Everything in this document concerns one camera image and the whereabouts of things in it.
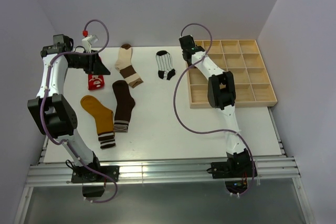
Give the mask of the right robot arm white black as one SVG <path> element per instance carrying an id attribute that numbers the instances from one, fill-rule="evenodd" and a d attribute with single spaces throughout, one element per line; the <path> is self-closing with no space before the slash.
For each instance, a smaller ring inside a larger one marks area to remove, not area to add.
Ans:
<path id="1" fill-rule="evenodd" d="M 196 67 L 206 78 L 207 84 L 207 100 L 210 106 L 216 109 L 223 119 L 226 129 L 211 130 L 199 132 L 189 129 L 182 123 L 178 114 L 176 118 L 186 130 L 195 134 L 214 134 L 223 132 L 227 134 L 226 154 L 230 162 L 227 164 L 228 173 L 234 177 L 240 176 L 245 171 L 245 164 L 253 162 L 253 156 L 246 141 L 240 134 L 240 128 L 236 119 L 236 90 L 233 74 L 221 69 L 207 55 L 207 52 L 201 46 L 197 46 L 191 35 L 179 38 L 182 49 L 183 59 L 189 64 L 189 67 L 183 71 L 187 71 Z"/>

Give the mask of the dark brown striped sock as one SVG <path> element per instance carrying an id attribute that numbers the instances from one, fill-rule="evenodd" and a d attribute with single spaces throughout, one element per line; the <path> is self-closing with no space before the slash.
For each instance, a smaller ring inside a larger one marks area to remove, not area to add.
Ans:
<path id="1" fill-rule="evenodd" d="M 135 100 L 131 97 L 128 84 L 124 80 L 118 80 L 112 84 L 112 89 L 117 101 L 114 115 L 114 131 L 127 132 L 131 120 Z"/>

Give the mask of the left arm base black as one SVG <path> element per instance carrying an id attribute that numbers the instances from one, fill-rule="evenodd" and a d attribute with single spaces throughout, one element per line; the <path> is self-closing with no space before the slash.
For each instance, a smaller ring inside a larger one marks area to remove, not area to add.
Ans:
<path id="1" fill-rule="evenodd" d="M 65 164 L 72 170 L 72 184 L 104 183 L 102 186 L 83 185 L 82 194 L 87 199 L 96 199 L 104 194 L 106 183 L 110 179 L 106 178 L 102 174 L 109 176 L 115 182 L 117 182 L 119 179 L 119 166 L 101 166 L 96 157 L 93 159 L 93 162 L 88 165 L 88 167 L 90 169 L 96 170 L 98 174 L 92 172 L 84 166 L 75 166 L 70 160 L 66 160 Z"/>

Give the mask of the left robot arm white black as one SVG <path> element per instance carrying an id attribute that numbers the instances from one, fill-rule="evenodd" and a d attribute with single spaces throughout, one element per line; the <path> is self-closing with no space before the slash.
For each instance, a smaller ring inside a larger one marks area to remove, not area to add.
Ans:
<path id="1" fill-rule="evenodd" d="M 28 100 L 27 107 L 40 132 L 56 145 L 62 145 L 73 159 L 71 168 L 83 173 L 91 182 L 102 176 L 98 158 L 78 133 L 78 120 L 74 109 L 64 97 L 64 83 L 70 68 L 82 69 L 87 74 L 109 75 L 98 51 L 91 46 L 95 35 L 84 34 L 83 52 L 73 50 L 73 39 L 63 34 L 53 36 L 53 44 L 40 52 L 44 72 L 36 98 Z"/>

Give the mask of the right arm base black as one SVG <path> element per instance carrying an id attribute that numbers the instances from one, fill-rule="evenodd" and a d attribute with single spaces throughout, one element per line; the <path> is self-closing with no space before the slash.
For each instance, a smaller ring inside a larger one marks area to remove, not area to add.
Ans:
<path id="1" fill-rule="evenodd" d="M 227 157 L 224 162 L 212 162 L 206 171 L 212 179 L 233 179 L 225 182 L 225 188 L 230 196 L 239 198 L 249 189 L 248 179 L 253 182 L 258 175 L 257 167 L 246 149 L 241 153 L 227 154 Z"/>

